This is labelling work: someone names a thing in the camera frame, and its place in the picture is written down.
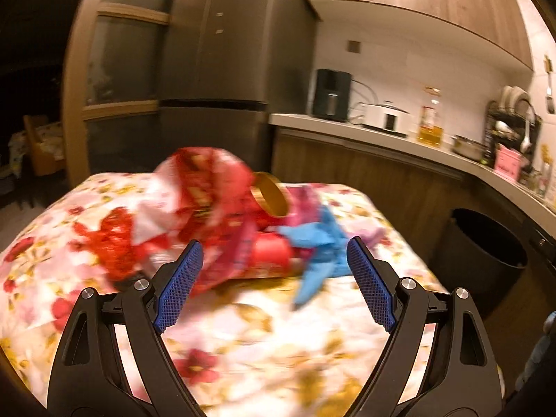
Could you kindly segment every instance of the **rice cooker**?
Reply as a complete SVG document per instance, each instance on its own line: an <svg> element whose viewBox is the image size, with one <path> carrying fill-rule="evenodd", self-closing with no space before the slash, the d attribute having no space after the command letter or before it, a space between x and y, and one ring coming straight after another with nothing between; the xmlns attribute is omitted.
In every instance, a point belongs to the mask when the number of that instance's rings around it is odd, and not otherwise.
<svg viewBox="0 0 556 417"><path fill-rule="evenodd" d="M363 126L402 138L406 138L411 129L411 114L394 107L386 101L382 105L366 105Z"/></svg>

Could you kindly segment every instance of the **upper cabinet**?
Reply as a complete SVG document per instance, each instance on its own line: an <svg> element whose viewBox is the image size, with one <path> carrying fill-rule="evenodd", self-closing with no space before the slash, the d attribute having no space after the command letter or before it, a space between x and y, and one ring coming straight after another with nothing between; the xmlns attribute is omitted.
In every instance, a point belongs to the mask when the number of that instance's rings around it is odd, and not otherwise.
<svg viewBox="0 0 556 417"><path fill-rule="evenodd" d="M365 24L382 23L419 35L429 33L430 38L460 48L506 72L532 73L529 41L516 0L311 0L311 3L323 20L343 18ZM458 27L473 34L474 39Z"/></svg>

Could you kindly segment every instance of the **blue gripper pad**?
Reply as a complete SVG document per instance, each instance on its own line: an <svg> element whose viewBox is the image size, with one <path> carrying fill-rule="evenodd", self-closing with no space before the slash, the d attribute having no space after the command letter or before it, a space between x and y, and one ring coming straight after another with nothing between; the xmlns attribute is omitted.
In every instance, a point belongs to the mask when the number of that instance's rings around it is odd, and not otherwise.
<svg viewBox="0 0 556 417"><path fill-rule="evenodd" d="M178 259L180 262L158 299L155 329L162 334L167 327L176 324L181 308L203 266L203 248L196 241L189 251Z"/></svg>
<svg viewBox="0 0 556 417"><path fill-rule="evenodd" d="M382 325L386 331L390 332L396 325L396 319L392 312L392 295L388 292L371 260L354 239L349 241L347 249L347 264L363 298L365 298L373 319L379 325Z"/></svg>

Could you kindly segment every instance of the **glass jar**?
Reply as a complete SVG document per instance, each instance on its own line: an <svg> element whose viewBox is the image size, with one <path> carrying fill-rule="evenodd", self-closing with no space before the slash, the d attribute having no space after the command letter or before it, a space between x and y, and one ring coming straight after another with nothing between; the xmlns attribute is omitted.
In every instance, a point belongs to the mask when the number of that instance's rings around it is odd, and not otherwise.
<svg viewBox="0 0 556 417"><path fill-rule="evenodd" d="M426 87L425 100L421 107L421 121L417 131L417 141L428 146L439 147L442 143L440 89Z"/></svg>

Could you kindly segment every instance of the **countertop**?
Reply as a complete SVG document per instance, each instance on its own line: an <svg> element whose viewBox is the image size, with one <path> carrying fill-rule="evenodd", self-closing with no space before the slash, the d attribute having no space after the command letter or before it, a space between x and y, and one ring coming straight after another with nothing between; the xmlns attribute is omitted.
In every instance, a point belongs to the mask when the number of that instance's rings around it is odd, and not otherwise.
<svg viewBox="0 0 556 417"><path fill-rule="evenodd" d="M384 147L474 175L514 203L541 226L547 234L556 239L556 210L549 208L525 187L508 182L495 174L490 168L447 150L428 147L411 140L375 132L349 123L317 119L306 114L271 114L270 124Z"/></svg>

